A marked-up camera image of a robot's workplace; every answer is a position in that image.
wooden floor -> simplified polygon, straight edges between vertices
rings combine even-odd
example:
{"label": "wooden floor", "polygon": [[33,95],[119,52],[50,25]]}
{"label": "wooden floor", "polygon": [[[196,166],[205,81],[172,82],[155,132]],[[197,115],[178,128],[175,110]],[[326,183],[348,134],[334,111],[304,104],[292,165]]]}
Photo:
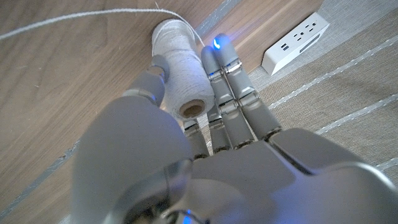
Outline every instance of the wooden floor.
{"label": "wooden floor", "polygon": [[[156,3],[197,27],[223,0]],[[316,11],[321,0],[242,0],[209,34],[227,33],[247,70],[266,48]],[[0,34],[46,18],[153,0],[3,0]],[[166,14],[110,14],[41,27],[0,40],[0,210],[63,156],[98,112],[150,62],[151,32]],[[73,159],[3,223],[55,223],[68,213]]]}

white power strip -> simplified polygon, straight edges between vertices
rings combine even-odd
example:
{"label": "white power strip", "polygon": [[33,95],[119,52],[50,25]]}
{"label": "white power strip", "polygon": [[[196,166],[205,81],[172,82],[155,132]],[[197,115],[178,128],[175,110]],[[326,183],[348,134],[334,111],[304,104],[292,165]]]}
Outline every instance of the white power strip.
{"label": "white power strip", "polygon": [[314,12],[296,28],[266,50],[261,66],[273,75],[316,43],[329,23]]}

beige carpet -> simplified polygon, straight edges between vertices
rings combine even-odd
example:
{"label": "beige carpet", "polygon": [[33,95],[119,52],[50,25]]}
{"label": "beige carpet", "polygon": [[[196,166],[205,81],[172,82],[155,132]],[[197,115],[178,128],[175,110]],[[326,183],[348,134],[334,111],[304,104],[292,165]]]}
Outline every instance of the beige carpet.
{"label": "beige carpet", "polygon": [[285,129],[317,132],[398,185],[398,9],[260,95]]}

white stripe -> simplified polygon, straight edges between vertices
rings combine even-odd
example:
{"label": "white stripe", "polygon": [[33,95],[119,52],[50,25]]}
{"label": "white stripe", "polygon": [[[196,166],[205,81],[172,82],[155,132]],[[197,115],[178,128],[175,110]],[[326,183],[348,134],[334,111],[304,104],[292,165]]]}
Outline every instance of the white stripe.
{"label": "white stripe", "polygon": [[125,8],[125,9],[108,9],[108,10],[99,10],[99,11],[90,11],[90,12],[78,12],[78,13],[73,13],[73,14],[69,14],[69,15],[55,17],[55,18],[52,18],[52,19],[46,19],[46,20],[40,21],[40,22],[35,22],[35,23],[30,24],[28,26],[12,30],[12,31],[10,31],[8,33],[0,35],[0,40],[12,37],[13,35],[17,35],[17,34],[26,32],[28,30],[36,29],[36,28],[39,28],[39,27],[42,27],[42,26],[45,26],[45,25],[53,24],[55,22],[60,22],[60,21],[64,21],[64,20],[67,20],[67,19],[74,19],[74,18],[79,18],[79,17],[95,16],[95,15],[102,15],[102,14],[110,14],[110,13],[120,13],[120,12],[134,12],[134,13],[135,12],[160,12],[160,13],[171,14],[173,16],[178,17],[179,19],[181,19],[185,23],[187,23],[188,26],[191,28],[191,30],[198,37],[198,40],[200,41],[202,46],[205,46],[205,44],[203,43],[203,41],[200,38],[200,36],[198,35],[198,33],[189,24],[189,22],[187,22],[182,16],[178,15],[177,13],[169,11],[169,10],[166,10],[166,9],[130,9],[130,8]]}
{"label": "white stripe", "polygon": [[70,223],[70,214],[65,216],[58,224],[69,224]]}
{"label": "white stripe", "polygon": [[377,103],[367,106],[359,111],[355,111],[354,113],[351,113],[351,114],[345,116],[344,118],[338,119],[337,121],[326,125],[325,127],[319,129],[315,133],[317,133],[317,134],[327,133],[328,131],[330,131],[338,126],[341,126],[342,124],[344,124],[347,121],[352,121],[362,115],[369,114],[370,112],[372,112],[376,109],[382,108],[383,106],[386,106],[389,103],[394,102],[395,100],[398,100],[398,94],[393,94],[384,100],[378,101]]}
{"label": "white stripe", "polygon": [[314,86],[324,80],[326,80],[327,78],[332,77],[333,75],[336,75],[344,70],[346,70],[347,68],[352,67],[353,65],[358,64],[359,62],[363,61],[364,59],[373,56],[375,53],[377,53],[378,51],[391,46],[392,44],[396,43],[398,41],[398,35],[396,35],[395,37],[386,40],[384,43],[378,45],[377,47],[368,50],[365,54],[362,54],[361,56],[357,57],[356,59],[351,60],[350,62],[346,63],[345,65],[338,67],[336,70],[330,72],[330,73],[326,73],[314,80],[312,80],[310,83],[305,84],[304,86],[301,86],[300,88],[294,90],[293,92],[291,92],[290,94],[282,97],[281,99],[277,100],[275,103],[269,105],[269,109],[274,109],[277,106],[281,105],[282,103],[285,103],[286,101],[292,99],[293,97],[297,96],[298,94],[304,92],[305,90],[309,89],[311,86]]}
{"label": "white stripe", "polygon": [[382,162],[379,165],[376,165],[376,167],[380,170],[380,171],[385,171],[388,168],[391,168],[393,166],[398,165],[398,157],[392,158],[386,162]]}

cardboard spool core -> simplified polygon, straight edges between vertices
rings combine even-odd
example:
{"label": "cardboard spool core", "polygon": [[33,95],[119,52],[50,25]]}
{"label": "cardboard spool core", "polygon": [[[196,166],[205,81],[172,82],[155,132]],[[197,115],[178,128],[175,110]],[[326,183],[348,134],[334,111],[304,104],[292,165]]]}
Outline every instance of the cardboard spool core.
{"label": "cardboard spool core", "polygon": [[183,118],[194,118],[201,114],[204,109],[205,102],[203,100],[191,100],[180,107],[180,115]]}

